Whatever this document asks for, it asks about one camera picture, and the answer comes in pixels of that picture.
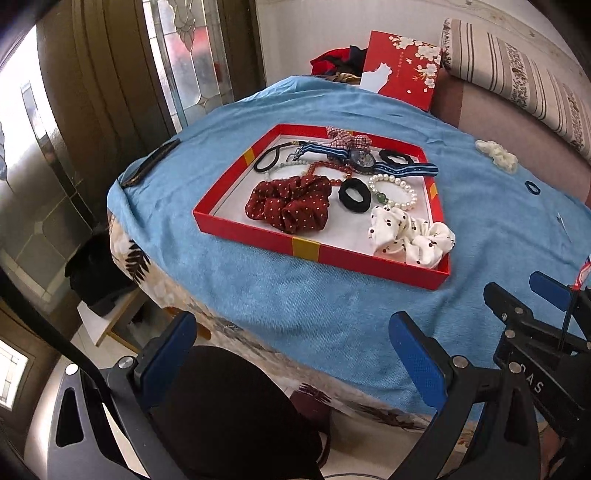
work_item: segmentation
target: white polka dot scrunchie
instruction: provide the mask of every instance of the white polka dot scrunchie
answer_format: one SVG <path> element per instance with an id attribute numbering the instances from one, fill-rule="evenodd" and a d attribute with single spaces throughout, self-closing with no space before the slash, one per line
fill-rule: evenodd
<path id="1" fill-rule="evenodd" d="M 371 210 L 369 237 L 374 255 L 424 268 L 436 268 L 456 244 L 456 235 L 445 223 L 430 226 L 422 218 L 388 206 Z"/>

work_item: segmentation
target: pearl bracelet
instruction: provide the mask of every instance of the pearl bracelet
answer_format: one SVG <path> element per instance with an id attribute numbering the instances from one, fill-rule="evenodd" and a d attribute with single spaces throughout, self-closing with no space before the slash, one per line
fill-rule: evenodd
<path id="1" fill-rule="evenodd" d="M 389 200 L 388 197 L 386 197 L 385 193 L 380 192 L 375 187 L 375 183 L 378 181 L 389 181 L 391 183 L 394 183 L 395 185 L 398 185 L 400 188 L 402 188 L 406 193 L 408 193 L 410 195 L 410 202 L 399 203 L 399 202 L 394 202 L 392 200 Z M 417 204 L 417 194 L 412 189 L 412 187 L 408 183 L 406 183 L 404 180 L 400 180 L 400 179 L 396 178 L 394 175 L 386 175 L 385 173 L 379 173 L 377 175 L 374 175 L 373 177 L 369 178 L 368 187 L 369 187 L 370 191 L 373 194 L 375 194 L 375 197 L 378 200 L 378 202 L 381 203 L 382 205 L 388 205 L 390 207 L 400 208 L 401 210 L 412 210 Z"/>
<path id="2" fill-rule="evenodd" d="M 308 165 L 308 164 L 310 164 L 310 162 L 308 162 L 307 160 L 304 160 L 303 158 L 298 158 L 296 160 L 291 160 L 291 161 L 289 161 L 289 159 L 288 159 L 288 161 L 283 162 L 283 163 L 279 163 L 278 165 L 275 165 L 273 168 L 267 170 L 265 172 L 265 180 L 270 181 L 271 180 L 271 173 L 273 173 L 276 170 L 279 170 L 280 168 L 292 167 L 295 165 Z"/>

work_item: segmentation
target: black hair tie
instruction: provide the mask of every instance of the black hair tie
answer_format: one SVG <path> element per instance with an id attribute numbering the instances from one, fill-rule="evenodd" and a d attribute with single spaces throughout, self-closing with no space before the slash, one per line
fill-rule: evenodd
<path id="1" fill-rule="evenodd" d="M 361 195 L 361 200 L 352 199 L 347 193 L 348 189 L 353 189 Z M 355 213 L 363 213 L 369 210 L 371 205 L 371 192 L 368 186 L 359 179 L 347 179 L 345 180 L 339 189 L 339 200 L 345 206 L 347 210 L 351 210 Z"/>
<path id="2" fill-rule="evenodd" d="M 532 193 L 533 195 L 539 195 L 541 190 L 540 187 L 538 187 L 534 182 L 532 181 L 526 181 L 525 182 L 525 186 L 527 187 L 527 189 L 530 191 L 530 193 Z"/>
<path id="3" fill-rule="evenodd" d="M 396 150 L 388 150 L 386 148 L 379 151 L 379 157 L 382 159 L 382 161 L 394 167 L 400 166 L 400 162 L 394 161 L 392 157 L 399 158 L 400 160 L 406 160 L 408 165 L 414 163 L 412 157 L 410 157 L 409 155 L 397 152 Z"/>
<path id="4" fill-rule="evenodd" d="M 296 144 L 293 142 L 287 142 L 287 143 L 282 143 L 281 145 L 276 145 L 274 147 L 268 148 L 267 150 L 265 150 L 263 155 L 261 155 L 259 157 L 259 159 L 255 162 L 255 164 L 253 166 L 254 171 L 256 171 L 257 173 L 265 173 L 266 171 L 272 169 L 279 161 L 279 153 L 280 153 L 281 149 L 284 147 L 291 147 L 293 145 L 296 145 Z M 271 163 L 269 163 L 266 167 L 259 168 L 260 163 L 272 151 L 275 151 L 275 158 L 273 159 L 273 161 Z"/>

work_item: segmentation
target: black strap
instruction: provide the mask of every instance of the black strap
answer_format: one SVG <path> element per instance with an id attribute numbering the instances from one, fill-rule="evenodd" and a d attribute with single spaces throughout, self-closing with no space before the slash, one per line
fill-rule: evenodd
<path id="1" fill-rule="evenodd" d="M 361 195 L 361 200 L 358 202 L 349 196 L 347 193 L 348 189 L 353 189 Z M 339 189 L 339 200 L 345 206 L 347 210 L 351 210 L 355 213 L 363 213 L 369 210 L 371 205 L 371 192 L 365 183 L 359 179 L 347 179 L 341 185 Z"/>
<path id="2" fill-rule="evenodd" d="M 265 173 L 266 171 L 272 169 L 279 161 L 279 153 L 280 153 L 281 149 L 284 147 L 290 147 L 293 144 L 294 144 L 293 142 L 282 143 L 281 145 L 276 145 L 274 147 L 271 147 L 271 148 L 268 148 L 267 150 L 265 150 L 263 155 L 261 155 L 259 157 L 259 159 L 255 162 L 255 164 L 253 166 L 254 171 L 256 171 L 257 173 Z M 273 159 L 273 161 L 271 163 L 269 163 L 266 167 L 260 168 L 259 165 L 261 164 L 263 159 L 272 151 L 275 152 L 275 158 Z"/>
<path id="3" fill-rule="evenodd" d="M 530 193 L 532 193 L 533 195 L 539 195 L 541 190 L 540 187 L 538 187 L 534 182 L 532 181 L 526 181 L 525 182 L 525 186 L 527 187 L 527 189 L 530 191 Z"/>
<path id="4" fill-rule="evenodd" d="M 388 150 L 386 148 L 379 151 L 379 157 L 382 159 L 382 161 L 386 162 L 388 165 L 392 165 L 395 168 L 396 168 L 396 166 L 400 167 L 400 166 L 404 166 L 404 165 L 401 165 L 400 162 L 394 161 L 393 157 L 399 158 L 400 160 L 406 160 L 408 165 L 410 165 L 411 163 L 414 163 L 413 158 L 410 157 L 409 155 L 406 155 L 404 153 L 400 153 L 396 150 Z"/>
<path id="5" fill-rule="evenodd" d="M 160 145 L 156 150 L 154 150 L 148 158 L 142 162 L 142 164 L 138 167 L 135 173 L 125 180 L 121 184 L 122 189 L 126 189 L 127 187 L 132 187 L 140 183 L 148 173 L 154 168 L 162 159 L 164 159 L 169 153 L 172 152 L 177 146 L 181 143 L 178 138 L 171 140 L 170 142 L 166 142 L 163 145 Z"/>

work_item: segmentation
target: yellow tape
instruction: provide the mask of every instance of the yellow tape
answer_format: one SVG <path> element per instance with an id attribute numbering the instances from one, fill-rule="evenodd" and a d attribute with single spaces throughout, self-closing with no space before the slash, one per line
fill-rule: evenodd
<path id="1" fill-rule="evenodd" d="M 244 152 L 244 160 L 246 160 L 246 166 L 249 166 L 252 162 L 255 161 L 255 153 L 252 151 L 251 148 Z"/>
<path id="2" fill-rule="evenodd" d="M 436 196 L 437 196 L 437 187 L 435 186 L 435 184 L 432 184 L 431 187 L 429 188 L 429 197 L 431 197 L 431 200 L 433 200 Z"/>
<path id="3" fill-rule="evenodd" d="M 312 260 L 313 262 L 318 261 L 318 254 L 320 252 L 320 244 L 318 242 L 293 236 L 291 237 L 291 249 L 294 257 Z"/>

